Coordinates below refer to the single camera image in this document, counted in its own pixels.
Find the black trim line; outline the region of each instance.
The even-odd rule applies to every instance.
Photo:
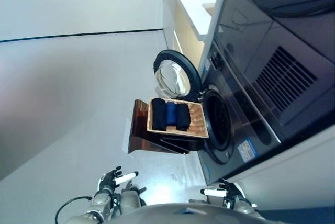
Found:
[[[55,35],[55,36],[43,36],[43,37],[27,37],[27,38],[0,40],[0,43],[1,42],[23,41],[23,40],[33,40],[33,39],[55,38],[55,37],[76,37],[76,36],[117,34],[117,33],[147,32],[147,31],[158,31],[158,30],[163,30],[163,29],[141,29],[141,30],[125,30],[125,31],[113,31],[113,32],[78,33],[78,34],[66,34],[66,35]]]

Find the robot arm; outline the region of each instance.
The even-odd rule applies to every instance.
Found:
[[[90,201],[86,213],[82,216],[70,218],[66,224],[103,224],[109,220],[112,210],[115,211],[120,206],[120,194],[116,194],[115,189],[121,183],[138,175],[138,172],[122,175],[120,169],[121,166],[118,166],[100,178],[97,192]]]

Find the wicker basket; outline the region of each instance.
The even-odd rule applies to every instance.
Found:
[[[205,122],[205,116],[203,111],[202,104],[193,103],[183,100],[174,100],[174,99],[164,99],[165,102],[174,102],[176,104],[187,104],[189,108],[189,114],[191,118],[191,123],[187,131],[179,131],[175,126],[167,126],[166,131],[152,130],[152,105],[149,100],[149,109],[148,109],[148,121],[147,121],[147,131],[165,134],[165,135],[179,135],[179,136],[188,136],[188,137],[198,137],[208,139],[208,131]]]

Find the black cable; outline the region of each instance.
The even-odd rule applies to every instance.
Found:
[[[68,204],[70,204],[71,202],[73,202],[73,201],[75,201],[75,200],[78,200],[78,199],[87,199],[87,200],[91,200],[92,197],[91,197],[91,196],[80,196],[80,197],[75,197],[75,198],[73,198],[73,199],[68,200],[68,201],[67,201],[66,203],[64,203],[64,204],[58,209],[58,211],[56,212],[56,215],[55,215],[55,217],[54,217],[54,222],[55,222],[55,224],[58,224],[58,214],[59,214],[59,212],[60,212],[66,205],[68,205]]]

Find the black folded cloth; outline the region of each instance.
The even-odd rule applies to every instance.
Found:
[[[154,98],[152,104],[152,130],[166,131],[166,105],[161,98]]]
[[[177,124],[176,107],[177,107],[177,104],[173,102],[166,103],[166,125],[167,126],[176,126]]]
[[[177,104],[176,106],[176,128],[180,131],[187,131],[191,118],[187,104]]]

